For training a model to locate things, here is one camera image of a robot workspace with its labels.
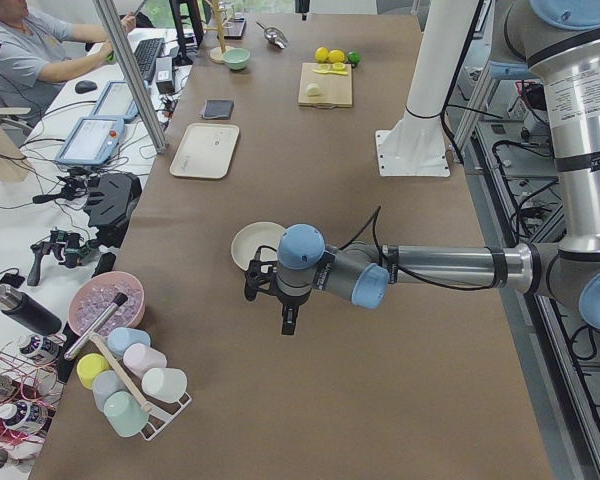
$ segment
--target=metal scoop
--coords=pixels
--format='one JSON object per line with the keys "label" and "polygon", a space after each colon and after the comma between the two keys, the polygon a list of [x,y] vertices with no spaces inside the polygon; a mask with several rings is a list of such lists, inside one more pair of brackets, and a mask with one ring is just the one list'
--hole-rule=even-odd
{"label": "metal scoop", "polygon": [[284,33],[282,33],[279,28],[265,27],[259,21],[256,21],[256,23],[262,27],[264,30],[264,38],[266,38],[271,45],[277,45],[280,48],[286,48],[286,46],[289,44],[287,37],[284,36]]}

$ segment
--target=keyboard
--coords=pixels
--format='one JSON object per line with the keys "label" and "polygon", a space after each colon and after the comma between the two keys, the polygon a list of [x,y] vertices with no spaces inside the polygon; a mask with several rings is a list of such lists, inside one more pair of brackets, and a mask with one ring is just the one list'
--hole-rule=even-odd
{"label": "keyboard", "polygon": [[148,83],[153,82],[153,75],[156,72],[156,58],[162,53],[163,46],[163,38],[148,38],[140,40],[134,52],[142,79]]}

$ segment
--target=pastel mug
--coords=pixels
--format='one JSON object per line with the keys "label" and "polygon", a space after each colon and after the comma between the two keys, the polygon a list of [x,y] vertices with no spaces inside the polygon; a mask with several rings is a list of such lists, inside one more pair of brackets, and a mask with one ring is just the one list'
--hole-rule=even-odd
{"label": "pastel mug", "polygon": [[187,391],[187,375],[177,368],[152,368],[142,377],[142,391],[166,403],[177,402]]}
{"label": "pastel mug", "polygon": [[144,330],[137,328],[118,327],[114,328],[107,336],[107,347],[116,357],[122,358],[134,343],[143,343],[147,347],[151,346],[151,337]]}
{"label": "pastel mug", "polygon": [[129,392],[116,392],[104,403],[103,413],[121,437],[132,437],[149,421],[149,413]]}
{"label": "pastel mug", "polygon": [[134,343],[124,352],[122,362],[136,377],[142,379],[152,368],[166,367],[167,357],[155,348],[143,343]]}
{"label": "pastel mug", "polygon": [[96,377],[91,385],[93,398],[96,401],[96,407],[101,412],[104,411],[104,404],[111,395],[116,392],[127,391],[120,377],[113,370],[105,370]]}
{"label": "pastel mug", "polygon": [[78,379],[84,388],[91,390],[93,381],[105,370],[109,370],[109,362],[99,353],[89,353],[78,361],[76,368]]}

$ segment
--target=brown table surface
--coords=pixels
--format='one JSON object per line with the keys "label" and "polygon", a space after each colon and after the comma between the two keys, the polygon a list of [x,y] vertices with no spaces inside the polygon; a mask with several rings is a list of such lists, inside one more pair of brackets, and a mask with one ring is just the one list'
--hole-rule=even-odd
{"label": "brown table surface", "polygon": [[[551,478],[497,292],[396,285],[375,311],[313,292],[293,337],[276,299],[244,299],[230,244],[255,221],[310,223],[340,245],[382,205],[381,242],[483,245],[462,168],[378,175],[374,132],[402,116],[415,17],[247,18],[231,42],[251,50],[242,72],[211,63],[207,34],[116,265],[143,282],[141,326],[187,373],[194,403],[154,441],[123,439],[74,373],[31,479]],[[297,105],[302,62],[321,45],[362,55],[351,109]],[[206,99],[235,100],[229,174],[174,178]]]}

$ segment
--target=small green bowl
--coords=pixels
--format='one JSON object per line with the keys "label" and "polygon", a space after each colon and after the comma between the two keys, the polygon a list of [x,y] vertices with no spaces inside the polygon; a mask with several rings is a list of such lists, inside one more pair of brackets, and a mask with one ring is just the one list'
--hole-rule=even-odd
{"label": "small green bowl", "polygon": [[249,63],[251,52],[246,48],[232,48],[224,52],[222,59],[231,70],[242,70]]}

